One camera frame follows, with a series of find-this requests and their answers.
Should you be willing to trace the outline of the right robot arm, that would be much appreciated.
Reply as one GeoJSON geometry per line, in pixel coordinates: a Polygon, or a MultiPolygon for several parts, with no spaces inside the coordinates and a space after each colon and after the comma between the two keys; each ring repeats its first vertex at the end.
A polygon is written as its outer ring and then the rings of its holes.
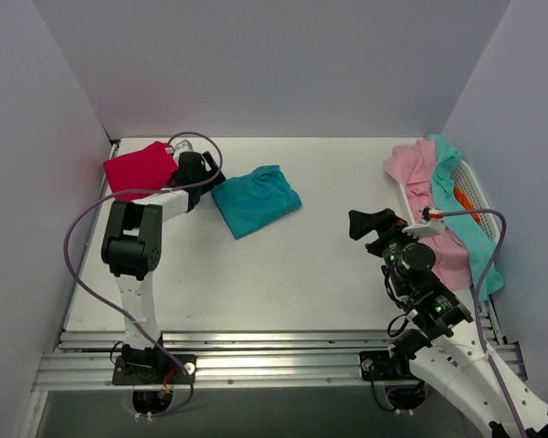
{"type": "Polygon", "coordinates": [[[351,239],[377,233],[365,248],[382,259],[386,293],[405,319],[390,335],[389,377],[425,383],[485,437],[548,437],[548,403],[484,338],[479,312],[433,271],[436,255],[422,241],[444,232],[448,214],[427,207],[422,216],[410,225],[391,209],[348,213],[351,239]]]}

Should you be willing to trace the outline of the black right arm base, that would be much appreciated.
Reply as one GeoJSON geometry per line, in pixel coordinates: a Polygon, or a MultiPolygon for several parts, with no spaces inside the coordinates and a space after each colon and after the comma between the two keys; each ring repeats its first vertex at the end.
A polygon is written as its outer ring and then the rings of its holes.
{"type": "Polygon", "coordinates": [[[364,381],[411,381],[408,361],[391,356],[387,349],[364,350],[358,355],[361,377],[364,381]]]}

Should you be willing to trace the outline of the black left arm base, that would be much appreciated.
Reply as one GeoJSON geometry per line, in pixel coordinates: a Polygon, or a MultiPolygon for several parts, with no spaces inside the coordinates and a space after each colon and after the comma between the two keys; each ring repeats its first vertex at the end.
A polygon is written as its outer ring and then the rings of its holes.
{"type": "Polygon", "coordinates": [[[186,367],[189,376],[161,351],[123,349],[115,359],[111,383],[116,386],[187,384],[195,381],[197,356],[175,356],[186,367]]]}

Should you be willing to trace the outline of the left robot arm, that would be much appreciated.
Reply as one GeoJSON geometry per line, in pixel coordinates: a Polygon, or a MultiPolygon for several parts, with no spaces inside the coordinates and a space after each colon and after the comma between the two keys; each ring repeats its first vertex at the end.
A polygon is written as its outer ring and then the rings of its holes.
{"type": "Polygon", "coordinates": [[[206,193],[225,180],[210,152],[183,151],[177,155],[177,170],[162,192],[111,205],[101,259],[121,293],[126,328],[121,366],[133,369],[145,382],[160,380],[170,362],[161,351],[163,335],[153,298],[163,224],[191,212],[206,193]]]}

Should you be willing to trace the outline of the teal t shirt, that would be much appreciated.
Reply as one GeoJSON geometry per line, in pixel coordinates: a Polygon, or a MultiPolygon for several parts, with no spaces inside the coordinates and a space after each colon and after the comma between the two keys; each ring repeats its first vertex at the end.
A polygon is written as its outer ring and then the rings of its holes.
{"type": "Polygon", "coordinates": [[[229,178],[211,194],[236,240],[294,213],[302,206],[300,196],[277,164],[259,166],[249,174],[229,178]]]}

